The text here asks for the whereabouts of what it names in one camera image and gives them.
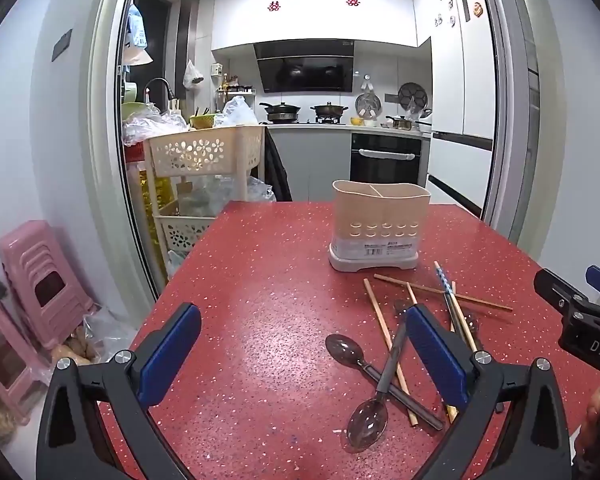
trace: speckled red tabletop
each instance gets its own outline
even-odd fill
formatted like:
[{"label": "speckled red tabletop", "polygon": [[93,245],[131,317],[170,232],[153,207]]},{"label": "speckled red tabletop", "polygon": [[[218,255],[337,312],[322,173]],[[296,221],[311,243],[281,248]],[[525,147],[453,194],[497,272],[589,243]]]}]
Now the speckled red tabletop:
[{"label": "speckled red tabletop", "polygon": [[[538,266],[485,224],[456,206],[432,205],[415,270],[339,273],[328,261],[331,206],[326,203],[231,203],[169,282],[136,338],[159,328],[183,301],[202,311],[200,338],[151,414],[197,479],[409,479],[442,432],[412,428],[389,405],[382,440],[347,454],[340,430],[374,392],[362,375],[334,361],[324,347],[333,332],[358,341],[366,360],[382,368],[384,339],[365,293],[371,280],[384,316],[395,329],[392,301],[405,290],[373,279],[380,272],[439,287],[433,260],[458,284],[458,293],[512,306],[477,313],[480,339],[496,359],[554,366],[573,431],[600,375],[558,348],[560,317],[533,290]],[[442,298],[416,291],[446,322]],[[411,394],[445,418],[442,402],[410,346],[402,369]],[[106,422],[128,472],[140,478],[110,413]],[[504,415],[495,415],[467,477],[479,473]]]}]

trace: white countertop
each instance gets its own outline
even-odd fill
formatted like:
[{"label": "white countertop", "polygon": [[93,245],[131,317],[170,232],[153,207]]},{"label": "white countertop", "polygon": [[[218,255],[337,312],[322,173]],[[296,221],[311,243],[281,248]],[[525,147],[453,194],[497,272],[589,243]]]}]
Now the white countertop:
[{"label": "white countertop", "polygon": [[382,128],[381,126],[353,126],[352,124],[265,124],[269,130],[349,130],[353,133],[389,135],[396,137],[411,137],[414,139],[430,140],[430,132],[420,130],[398,130],[396,128]]}]

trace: pink plastic stool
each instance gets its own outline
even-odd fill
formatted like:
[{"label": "pink plastic stool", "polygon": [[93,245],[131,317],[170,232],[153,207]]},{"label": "pink plastic stool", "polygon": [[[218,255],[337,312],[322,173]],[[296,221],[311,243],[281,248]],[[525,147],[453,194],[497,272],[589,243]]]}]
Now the pink plastic stool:
[{"label": "pink plastic stool", "polygon": [[42,346],[62,344],[94,310],[51,227],[30,220],[0,238],[0,259],[24,317]]},{"label": "pink plastic stool", "polygon": [[41,367],[48,365],[39,359],[0,304],[0,399],[19,424],[29,421],[32,406],[27,401],[35,387],[42,386],[32,368]]}]

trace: beige plastic storage cart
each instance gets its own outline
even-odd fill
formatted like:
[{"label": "beige plastic storage cart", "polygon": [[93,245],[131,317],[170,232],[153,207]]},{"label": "beige plastic storage cart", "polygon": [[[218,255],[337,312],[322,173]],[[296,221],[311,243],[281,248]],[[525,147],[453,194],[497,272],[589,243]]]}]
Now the beige plastic storage cart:
[{"label": "beige plastic storage cart", "polygon": [[264,126],[228,126],[152,137],[144,142],[152,212],[165,265],[168,251],[188,252],[215,218],[180,216],[178,200],[157,206],[156,177],[233,175],[240,200],[247,200],[248,173],[264,179]]},{"label": "beige plastic storage cart", "polygon": [[431,194],[415,184],[336,180],[331,266],[344,272],[368,267],[413,269]]}]

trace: oven handle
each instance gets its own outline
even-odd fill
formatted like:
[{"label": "oven handle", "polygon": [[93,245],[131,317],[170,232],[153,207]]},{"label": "oven handle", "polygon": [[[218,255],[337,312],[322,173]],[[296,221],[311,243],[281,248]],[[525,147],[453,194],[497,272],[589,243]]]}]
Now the oven handle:
[{"label": "oven handle", "polygon": [[358,153],[369,158],[392,158],[393,160],[413,160],[416,158],[413,153],[375,152],[373,150],[358,150]]}]

